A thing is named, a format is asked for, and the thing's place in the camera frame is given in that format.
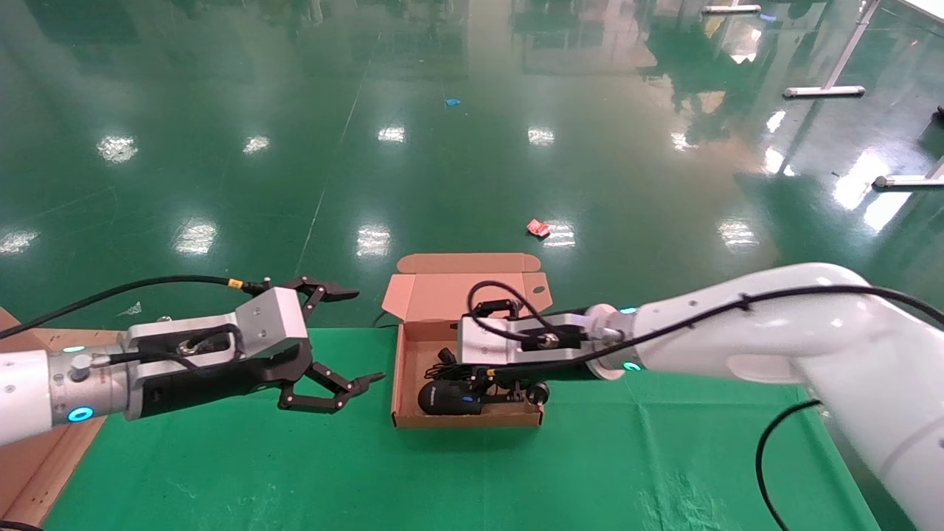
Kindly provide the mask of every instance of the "blue led ring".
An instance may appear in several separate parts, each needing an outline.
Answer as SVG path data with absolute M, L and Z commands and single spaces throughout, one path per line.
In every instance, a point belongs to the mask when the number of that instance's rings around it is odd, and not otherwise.
M 87 405 L 80 405 L 76 409 L 73 409 L 69 412 L 69 415 L 66 416 L 70 422 L 82 422 L 83 420 L 88 420 L 92 418 L 95 412 Z

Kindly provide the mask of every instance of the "cable connector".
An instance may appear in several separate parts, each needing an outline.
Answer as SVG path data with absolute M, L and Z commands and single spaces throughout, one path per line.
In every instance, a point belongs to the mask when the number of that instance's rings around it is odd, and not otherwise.
M 266 287 L 265 283 L 243 283 L 238 289 L 247 295 L 256 297 L 269 288 Z

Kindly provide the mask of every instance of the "green epoxy floor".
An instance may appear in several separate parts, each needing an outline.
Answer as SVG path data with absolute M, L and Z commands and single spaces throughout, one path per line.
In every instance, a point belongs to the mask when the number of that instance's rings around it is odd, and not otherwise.
M 702 20 L 700 0 L 5 0 L 0 305 L 307 274 L 362 290 L 312 325 L 362 327 L 405 254 L 524 251 L 555 308 L 804 261 L 944 306 L 939 193 L 868 187 L 944 155 L 944 29 L 885 2 L 841 79 L 868 93 L 787 101 L 860 3 L 761 3 Z M 554 236 L 530 238 L 532 217 Z M 55 325 L 243 299 L 164 286 Z

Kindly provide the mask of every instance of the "metal table leg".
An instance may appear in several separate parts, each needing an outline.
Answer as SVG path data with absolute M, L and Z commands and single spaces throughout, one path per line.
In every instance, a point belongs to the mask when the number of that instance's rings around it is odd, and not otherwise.
M 759 12 L 761 12 L 761 7 L 756 4 L 738 6 L 737 2 L 734 2 L 732 6 L 705 6 L 701 8 L 701 13 L 705 15 L 737 15 Z
M 891 188 L 915 188 L 921 187 L 944 187 L 944 157 L 937 161 L 935 167 L 927 175 L 891 175 L 880 177 L 872 183 L 875 187 L 883 190 Z
M 820 97 L 824 95 L 862 95 L 866 93 L 866 88 L 860 85 L 855 86 L 835 86 L 837 80 L 839 80 L 839 75 L 842 74 L 842 69 L 846 67 L 846 63 L 849 62 L 849 57 L 852 55 L 852 50 L 855 49 L 855 46 L 859 44 L 859 40 L 862 39 L 862 34 L 865 33 L 868 23 L 872 20 L 872 15 L 875 14 L 875 10 L 878 9 L 879 4 L 882 0 L 869 0 L 868 6 L 862 16 L 859 17 L 859 22 L 855 27 L 855 31 L 852 33 L 852 37 L 849 39 L 849 42 L 846 44 L 846 49 L 842 51 L 842 55 L 839 56 L 839 62 L 835 64 L 833 71 L 829 74 L 829 79 L 821 87 L 791 87 L 784 91 L 784 97 Z

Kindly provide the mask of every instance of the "white robotic arm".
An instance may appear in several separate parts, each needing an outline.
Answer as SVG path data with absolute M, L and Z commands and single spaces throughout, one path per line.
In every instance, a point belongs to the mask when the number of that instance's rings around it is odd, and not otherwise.
M 531 362 L 577 360 L 618 341 L 743 300 L 744 310 L 721 313 L 586 365 L 604 379 L 622 376 L 625 368 L 641 367 L 805 385 L 832 412 L 856 452 L 915 526 L 944 529 L 944 333 L 874 295 L 750 301 L 751 294 L 810 285 L 868 283 L 836 265 L 781 267 L 652 302 L 634 312 L 621 313 L 601 304 L 578 314 L 549 316 L 550 324 L 576 327 L 587 340 L 575 343 L 542 334 L 537 347 L 487 332 L 472 317 L 464 317 L 457 357 L 460 363 L 498 372 L 501 366 L 524 370 Z M 512 334 L 547 329 L 534 318 L 479 321 Z

